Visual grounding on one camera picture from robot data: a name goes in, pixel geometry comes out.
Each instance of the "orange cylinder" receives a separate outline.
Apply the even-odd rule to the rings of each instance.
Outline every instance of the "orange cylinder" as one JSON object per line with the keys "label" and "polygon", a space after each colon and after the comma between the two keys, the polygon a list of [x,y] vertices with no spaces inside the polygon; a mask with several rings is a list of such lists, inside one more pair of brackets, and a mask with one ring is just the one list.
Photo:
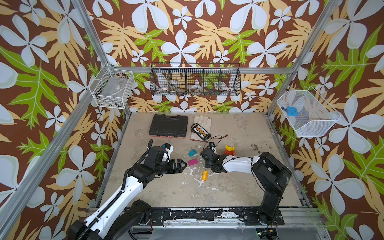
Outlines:
{"label": "orange cylinder", "polygon": [[208,177],[208,171],[204,171],[203,172],[203,177],[201,178],[201,180],[206,181],[207,177]]}

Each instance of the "white wire basket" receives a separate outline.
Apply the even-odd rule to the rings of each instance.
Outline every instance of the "white wire basket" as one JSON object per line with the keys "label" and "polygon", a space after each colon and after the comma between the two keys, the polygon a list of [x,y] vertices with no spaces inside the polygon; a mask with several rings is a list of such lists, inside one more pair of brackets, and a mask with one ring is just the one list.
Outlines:
{"label": "white wire basket", "polygon": [[314,89],[287,91],[277,100],[280,108],[296,108],[297,116],[289,116],[284,110],[282,112],[298,137],[324,136],[341,117],[320,93],[316,92],[315,96],[310,90]]}
{"label": "white wire basket", "polygon": [[102,69],[96,76],[99,83],[92,92],[97,106],[124,109],[132,91],[133,72],[115,68]]}

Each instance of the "wall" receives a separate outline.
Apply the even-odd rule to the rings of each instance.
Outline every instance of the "wall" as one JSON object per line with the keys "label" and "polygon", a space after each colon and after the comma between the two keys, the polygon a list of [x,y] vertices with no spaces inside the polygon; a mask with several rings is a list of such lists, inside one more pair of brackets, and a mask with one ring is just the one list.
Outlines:
{"label": "wall", "polygon": [[[224,66],[240,63],[241,67],[291,66],[324,5],[318,0],[84,3],[94,17],[107,58],[121,66],[149,66],[155,62],[174,66],[179,65],[177,62],[190,62],[193,66],[211,62]],[[136,74],[137,86],[129,105],[137,112],[265,112],[281,79],[247,74],[242,76],[241,95],[237,97],[166,99],[150,94],[148,74]]]}
{"label": "wall", "polygon": [[342,113],[324,137],[297,138],[274,112],[302,188],[337,240],[384,237],[383,14],[382,0],[344,1],[290,86],[315,87]]}
{"label": "wall", "polygon": [[[69,0],[1,0],[0,23],[3,207],[60,131],[100,64]],[[84,219],[93,205],[123,123],[121,111],[90,105],[7,239],[65,238],[70,224]]]}

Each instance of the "pink block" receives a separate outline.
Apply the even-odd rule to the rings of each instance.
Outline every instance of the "pink block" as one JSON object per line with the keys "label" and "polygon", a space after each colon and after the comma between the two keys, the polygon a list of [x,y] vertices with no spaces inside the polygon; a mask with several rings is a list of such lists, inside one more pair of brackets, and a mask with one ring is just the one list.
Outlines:
{"label": "pink block", "polygon": [[189,160],[188,161],[188,165],[189,166],[192,166],[192,165],[195,165],[195,164],[198,164],[199,162],[197,161],[197,159],[193,159],[193,160]]}

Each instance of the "black wire basket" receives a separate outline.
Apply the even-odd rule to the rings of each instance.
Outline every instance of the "black wire basket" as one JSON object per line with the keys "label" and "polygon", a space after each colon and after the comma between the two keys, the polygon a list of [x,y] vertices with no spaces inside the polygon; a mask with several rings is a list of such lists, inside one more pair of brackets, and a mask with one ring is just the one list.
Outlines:
{"label": "black wire basket", "polygon": [[240,94],[240,64],[199,63],[197,67],[172,67],[151,63],[152,95],[231,95]]}

